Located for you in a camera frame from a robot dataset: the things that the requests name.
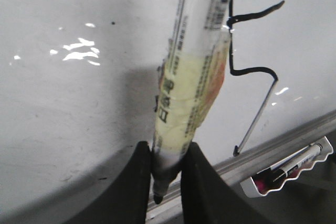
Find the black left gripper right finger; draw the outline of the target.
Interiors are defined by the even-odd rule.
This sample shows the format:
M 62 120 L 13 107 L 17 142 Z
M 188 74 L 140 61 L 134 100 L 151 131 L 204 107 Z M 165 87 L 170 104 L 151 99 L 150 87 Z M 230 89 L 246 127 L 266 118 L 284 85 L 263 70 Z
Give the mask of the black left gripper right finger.
M 184 223 L 267 223 L 217 174 L 197 143 L 183 158 L 181 200 Z

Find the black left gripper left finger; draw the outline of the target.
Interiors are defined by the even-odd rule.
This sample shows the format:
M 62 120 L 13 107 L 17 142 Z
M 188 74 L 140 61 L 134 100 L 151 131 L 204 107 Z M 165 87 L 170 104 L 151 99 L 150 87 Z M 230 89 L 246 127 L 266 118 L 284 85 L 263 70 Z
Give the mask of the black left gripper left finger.
M 140 141 L 114 182 L 66 223 L 145 223 L 151 181 L 151 153 Z

